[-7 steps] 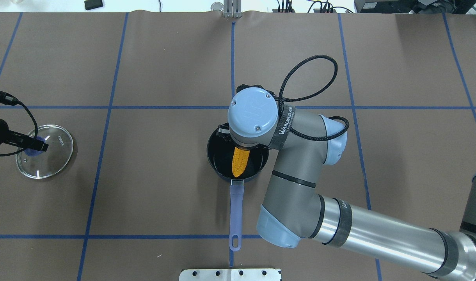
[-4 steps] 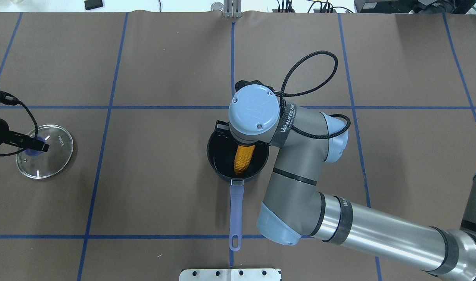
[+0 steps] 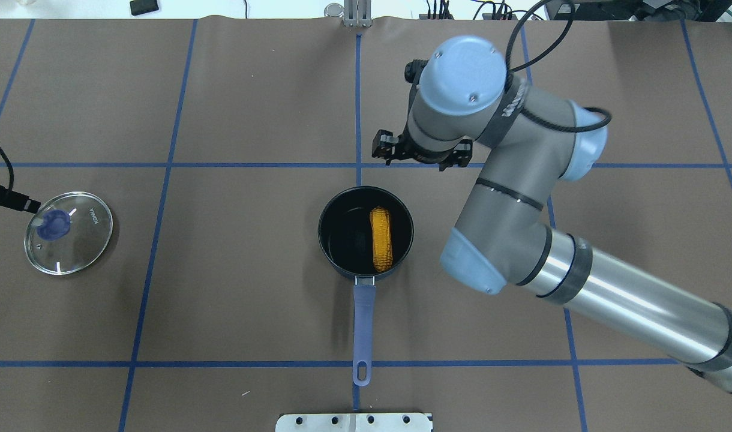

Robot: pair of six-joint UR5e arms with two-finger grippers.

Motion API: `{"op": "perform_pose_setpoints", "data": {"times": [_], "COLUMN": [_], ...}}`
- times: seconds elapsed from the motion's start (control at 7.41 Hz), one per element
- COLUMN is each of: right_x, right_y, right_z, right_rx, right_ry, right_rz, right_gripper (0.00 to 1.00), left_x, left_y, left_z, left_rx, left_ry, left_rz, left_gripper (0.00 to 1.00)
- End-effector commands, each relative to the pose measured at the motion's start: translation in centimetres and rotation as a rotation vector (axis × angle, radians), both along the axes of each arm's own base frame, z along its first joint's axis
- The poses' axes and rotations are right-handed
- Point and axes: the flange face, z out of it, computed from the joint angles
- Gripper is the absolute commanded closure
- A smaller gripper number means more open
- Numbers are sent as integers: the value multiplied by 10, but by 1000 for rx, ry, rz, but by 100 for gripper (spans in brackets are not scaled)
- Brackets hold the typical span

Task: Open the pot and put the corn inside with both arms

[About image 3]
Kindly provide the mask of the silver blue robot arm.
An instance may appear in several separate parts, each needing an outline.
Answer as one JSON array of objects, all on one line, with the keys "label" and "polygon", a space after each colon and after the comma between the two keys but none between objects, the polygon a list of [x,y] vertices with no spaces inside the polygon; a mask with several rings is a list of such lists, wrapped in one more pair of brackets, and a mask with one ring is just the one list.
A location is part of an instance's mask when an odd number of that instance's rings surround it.
[{"label": "silver blue robot arm", "polygon": [[439,170],[487,156],[440,253],[445,272],[485,295],[506,286],[659,350],[732,395],[732,308],[625,262],[565,226],[547,205],[561,182],[586,177],[608,142],[610,115],[536,87],[509,49],[461,35],[404,67],[401,132],[380,130],[373,157]]}]

